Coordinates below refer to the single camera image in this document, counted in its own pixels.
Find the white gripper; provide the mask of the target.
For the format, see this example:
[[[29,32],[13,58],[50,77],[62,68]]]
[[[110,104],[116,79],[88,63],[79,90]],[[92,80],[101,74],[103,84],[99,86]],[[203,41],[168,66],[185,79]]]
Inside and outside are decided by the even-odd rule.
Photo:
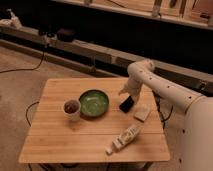
[[[133,78],[129,78],[127,82],[124,84],[123,88],[119,91],[119,95],[128,93],[130,96],[120,104],[119,109],[124,113],[130,111],[130,109],[134,106],[133,100],[138,100],[140,97],[142,84]]]

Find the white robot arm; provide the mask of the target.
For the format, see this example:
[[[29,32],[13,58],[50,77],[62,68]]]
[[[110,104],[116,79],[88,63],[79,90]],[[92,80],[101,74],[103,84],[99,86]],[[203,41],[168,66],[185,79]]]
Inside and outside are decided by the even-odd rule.
[[[142,85],[178,107],[184,114],[180,171],[213,171],[213,97],[207,97],[154,74],[152,60],[131,63],[120,94],[139,100]]]

